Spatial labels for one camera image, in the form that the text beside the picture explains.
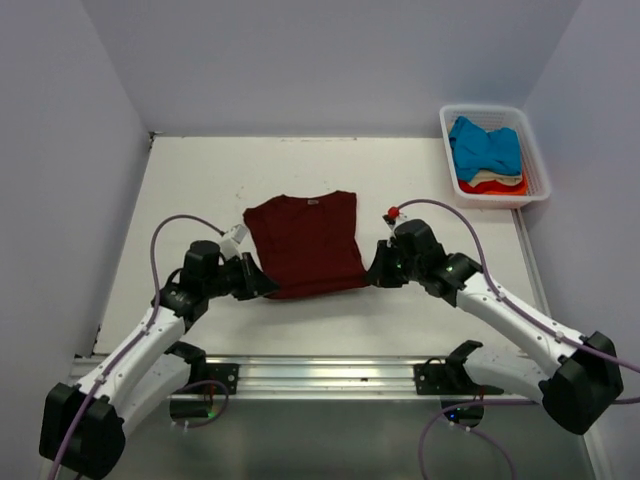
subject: red t-shirt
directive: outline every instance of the red t-shirt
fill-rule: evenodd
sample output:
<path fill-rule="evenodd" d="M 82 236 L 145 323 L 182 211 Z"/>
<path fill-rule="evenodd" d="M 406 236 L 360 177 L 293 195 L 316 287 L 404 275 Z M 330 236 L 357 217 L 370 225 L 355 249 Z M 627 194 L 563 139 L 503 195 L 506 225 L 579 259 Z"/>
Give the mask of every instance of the red t-shirt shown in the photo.
<path fill-rule="evenodd" d="M 274 197 L 244 212 L 262 270 L 280 285 L 269 298 L 300 298 L 367 285 L 355 241 L 356 195 Z"/>

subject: white table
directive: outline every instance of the white table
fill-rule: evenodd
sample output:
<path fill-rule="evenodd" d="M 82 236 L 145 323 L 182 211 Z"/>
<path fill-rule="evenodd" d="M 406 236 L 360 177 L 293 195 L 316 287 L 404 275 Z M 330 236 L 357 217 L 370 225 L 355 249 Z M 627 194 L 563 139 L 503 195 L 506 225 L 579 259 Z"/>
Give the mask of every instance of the white table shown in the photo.
<path fill-rule="evenodd" d="M 441 139 L 168 138 L 156 139 L 111 292 L 96 353 L 111 352 L 140 321 L 153 296 L 151 233 L 176 213 L 202 216 L 226 229 L 247 207 L 288 194 L 358 195 L 356 239 L 365 268 L 389 230 L 381 215 L 413 198 L 453 203 Z M 449 252 L 477 258 L 460 221 L 442 209 L 414 206 Z M 467 210 L 494 277 L 533 303 L 532 286 L 511 211 Z M 182 265 L 190 242 L 216 239 L 190 221 L 160 234 L 161 282 Z M 254 253 L 248 238 L 244 250 Z M 373 287 L 300 301 L 215 299 L 185 337 L 211 355 L 444 355 L 467 339 L 516 350 L 478 319 L 429 297 L 419 286 Z"/>

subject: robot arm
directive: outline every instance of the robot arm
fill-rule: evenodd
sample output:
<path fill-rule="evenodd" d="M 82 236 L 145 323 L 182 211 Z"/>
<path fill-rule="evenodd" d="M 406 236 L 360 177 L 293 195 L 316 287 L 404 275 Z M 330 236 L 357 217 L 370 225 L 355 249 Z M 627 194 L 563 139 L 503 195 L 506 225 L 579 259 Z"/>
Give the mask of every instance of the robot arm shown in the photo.
<path fill-rule="evenodd" d="M 104 478 L 118 462 L 126 438 L 163 399 L 189 383 L 208 379 L 205 352 L 179 340 L 204 315 L 209 300 L 229 294 L 248 300 L 278 289 L 251 254 L 237 251 L 244 236 L 242 228 L 227 232 L 220 244 L 192 243 L 179 281 L 170 279 L 160 290 L 153 324 L 149 320 L 154 309 L 149 308 L 134 331 L 98 367 L 76 385 L 59 383 L 49 392 L 40 436 L 43 457 L 56 457 L 80 406 L 91 395 L 62 465 L 91 479 Z M 135 347 L 130 348 L 135 339 Z M 114 359 L 119 360 L 105 375 Z"/>
<path fill-rule="evenodd" d="M 617 365 L 561 341 L 567 338 L 615 356 L 610 339 L 599 332 L 586 337 L 545 316 L 497 285 L 490 288 L 482 266 L 461 253 L 446 254 L 431 228 L 422 220 L 392 219 L 388 240 L 380 240 L 367 273 L 372 285 L 398 288 L 417 282 L 431 296 L 442 298 L 487 322 L 526 353 L 526 357 L 495 352 L 479 342 L 467 341 L 443 364 L 427 363 L 422 369 L 431 382 L 462 388 L 489 385 L 541 403 L 563 428 L 585 433 L 622 393 Z M 555 336 L 530 323 L 507 306 L 508 297 Z"/>

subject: plastic basket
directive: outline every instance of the plastic basket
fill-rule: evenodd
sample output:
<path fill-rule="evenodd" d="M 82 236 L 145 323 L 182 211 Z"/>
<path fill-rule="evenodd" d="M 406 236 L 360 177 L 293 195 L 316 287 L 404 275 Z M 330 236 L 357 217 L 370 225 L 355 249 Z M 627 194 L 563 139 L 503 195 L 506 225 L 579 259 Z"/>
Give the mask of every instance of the plastic basket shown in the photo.
<path fill-rule="evenodd" d="M 453 153 L 449 144 L 449 129 L 460 116 L 465 116 L 486 131 L 502 127 L 512 128 L 518 134 L 522 166 L 527 176 L 526 195 L 474 195 L 463 192 L 453 164 Z M 530 202 L 546 200 L 551 194 L 551 185 L 533 131 L 525 114 L 513 107 L 490 105 L 446 105 L 440 109 L 440 124 L 444 139 L 449 173 L 455 193 L 455 203 L 461 208 L 520 208 Z"/>

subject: white wall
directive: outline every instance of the white wall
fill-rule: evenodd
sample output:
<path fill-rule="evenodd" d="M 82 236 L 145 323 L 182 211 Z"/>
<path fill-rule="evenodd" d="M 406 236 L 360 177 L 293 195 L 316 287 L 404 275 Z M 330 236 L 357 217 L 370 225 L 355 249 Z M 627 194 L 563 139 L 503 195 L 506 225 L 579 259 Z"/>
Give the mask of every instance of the white wall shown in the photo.
<path fill-rule="evenodd" d="M 440 136 L 522 106 L 580 0 L 83 0 L 152 130 Z"/>
<path fill-rule="evenodd" d="M 77 0 L 0 5 L 0 469 L 36 478 L 44 399 L 95 334 L 147 134 Z"/>
<path fill-rule="evenodd" d="M 552 311 L 640 364 L 640 3 L 584 0 L 526 103 L 553 193 L 526 212 Z M 640 377 L 624 373 L 626 394 Z M 601 422 L 619 479 L 638 478 L 638 407 Z"/>

